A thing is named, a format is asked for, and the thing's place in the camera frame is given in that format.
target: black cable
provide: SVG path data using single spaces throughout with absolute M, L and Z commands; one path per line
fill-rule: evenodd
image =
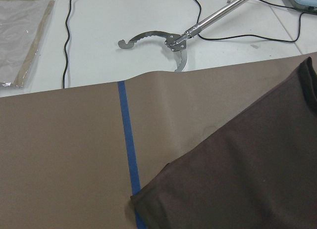
M 202 13 L 202 6 L 200 5 L 200 3 L 197 1 L 197 0 L 193 0 L 199 7 L 199 14 L 198 14 L 198 18 L 197 18 L 197 23 L 199 22 L 200 20 L 200 16 L 201 16 L 201 13 Z M 301 20 L 302 20 L 302 15 L 303 14 L 313 14 L 313 15 L 316 15 L 314 13 L 311 13 L 311 12 L 303 12 L 302 10 L 300 9 L 297 9 L 297 8 L 294 8 L 294 7 L 289 7 L 289 6 L 283 6 L 283 5 L 277 5 L 277 4 L 273 4 L 273 3 L 270 3 L 270 2 L 267 2 L 265 0 L 259 0 L 261 2 L 264 2 L 268 5 L 272 5 L 272 6 L 276 6 L 276 7 L 281 7 L 281 8 L 288 8 L 288 9 L 292 9 L 292 10 L 296 10 L 296 11 L 301 11 L 302 13 L 300 14 L 299 16 L 299 19 L 298 19 L 298 34 L 297 34 L 297 37 L 296 39 L 294 40 L 280 40 L 280 39 L 273 39 L 273 38 L 267 38 L 267 37 L 263 37 L 263 36 L 259 36 L 259 35 L 237 35 L 237 36 L 230 36 L 230 37 L 224 37 L 224 38 L 205 38 L 203 36 L 201 36 L 200 34 L 198 34 L 199 38 L 203 39 L 203 40 L 206 40 L 206 41 L 220 41 L 220 40 L 228 40 L 228 39 L 235 39 L 235 38 L 241 38 L 241 37 L 256 37 L 256 38 L 260 38 L 260 39 L 264 39 L 264 40 L 269 40 L 269 41 L 277 41 L 277 42 L 285 42 L 285 43 L 294 43 L 296 42 L 300 35 L 301 35 Z
M 66 72 L 67 72 L 67 69 L 68 69 L 67 44 L 68 44 L 68 42 L 70 40 L 70 31 L 69 31 L 69 27 L 68 27 L 68 19 L 69 19 L 70 13 L 71 13 L 71 2 L 72 2 L 72 0 L 69 0 L 69 11 L 68 11 L 68 15 L 67 15 L 66 21 L 65 21 L 65 26 L 66 26 L 66 30 L 67 30 L 67 40 L 66 40 L 65 45 L 64 45 L 64 53 L 65 53 L 66 65 L 65 65 L 65 69 L 64 69 L 64 73 L 63 73 L 63 80 L 62 80 L 63 89 L 65 89 L 65 75 L 66 75 Z

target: blue tape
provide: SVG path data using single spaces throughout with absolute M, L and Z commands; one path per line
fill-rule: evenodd
M 119 90 L 119 98 L 120 98 L 125 145 L 127 150 L 128 165 L 129 165 L 129 172 L 130 172 L 131 188 L 132 188 L 132 194 L 134 195 L 138 193 L 141 189 L 139 172 L 138 172 L 138 164 L 137 164 L 137 159 L 135 155 L 135 148 L 134 148 L 134 141 L 133 141 L 133 135 L 132 135 L 127 93 L 125 90 L 125 83 L 124 81 L 121 81 L 121 82 L 117 82 L 117 84 L 118 84 L 118 90 Z M 141 220 L 139 214 L 136 211 L 135 211 L 135 221 L 136 221 L 138 229 L 146 229 L 144 222 Z

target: plastic bag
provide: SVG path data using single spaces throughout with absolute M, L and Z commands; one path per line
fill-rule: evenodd
M 0 85 L 22 88 L 55 0 L 0 0 Z

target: metal handle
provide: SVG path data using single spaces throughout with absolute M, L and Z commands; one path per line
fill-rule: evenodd
M 201 22 L 186 30 L 180 38 L 174 41 L 173 45 L 180 44 L 184 40 L 194 37 L 195 35 L 199 34 L 202 30 L 207 28 L 209 25 L 221 19 L 226 14 L 232 12 L 234 9 L 241 6 L 243 3 L 247 1 L 248 0 L 233 0 L 231 3 L 216 11 L 214 14 L 208 16 L 206 19 L 202 20 Z

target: white table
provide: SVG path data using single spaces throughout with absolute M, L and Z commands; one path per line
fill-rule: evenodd
M 227 0 L 199 0 L 201 18 L 226 5 Z M 288 0 L 266 0 L 289 5 Z M 65 66 L 63 46 L 67 38 L 65 18 L 69 0 L 56 0 L 31 79 L 24 89 L 0 89 L 0 97 L 61 88 Z M 183 33 L 195 22 L 198 7 L 192 0 L 73 0 L 69 26 L 71 41 L 66 87 L 115 82 L 157 70 L 176 68 L 173 53 L 164 40 L 148 38 L 133 49 L 123 50 L 118 40 L 151 30 Z M 258 34 L 294 39 L 299 13 L 248 1 L 202 32 L 205 37 Z M 317 51 L 317 16 L 304 15 L 302 34 L 295 44 L 256 38 L 206 42 L 187 41 L 185 71 L 296 56 Z

